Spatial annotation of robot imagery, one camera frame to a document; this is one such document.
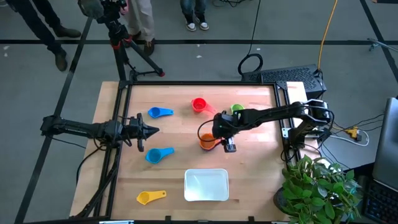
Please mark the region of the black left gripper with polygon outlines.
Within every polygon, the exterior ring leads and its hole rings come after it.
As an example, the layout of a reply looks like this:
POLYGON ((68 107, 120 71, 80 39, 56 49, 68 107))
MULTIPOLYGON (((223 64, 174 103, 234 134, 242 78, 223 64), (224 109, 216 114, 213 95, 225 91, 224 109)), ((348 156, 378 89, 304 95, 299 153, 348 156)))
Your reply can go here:
POLYGON ((143 122, 142 114, 138 113, 136 117, 129 118, 129 124, 123 127, 123 142, 127 146, 132 146, 132 139, 137 140, 139 152, 144 152, 143 140, 147 140, 159 132, 159 128, 149 126, 143 122))

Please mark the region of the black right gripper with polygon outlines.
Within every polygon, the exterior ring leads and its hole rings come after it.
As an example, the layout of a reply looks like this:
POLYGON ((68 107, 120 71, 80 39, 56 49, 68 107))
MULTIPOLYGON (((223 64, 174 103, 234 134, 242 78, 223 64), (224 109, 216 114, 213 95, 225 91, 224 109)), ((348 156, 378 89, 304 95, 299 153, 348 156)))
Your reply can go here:
POLYGON ((217 113, 213 118, 212 135, 217 139, 224 138, 221 144, 225 153, 236 152, 233 136, 239 133, 241 129, 238 121, 237 113, 232 115, 217 113))

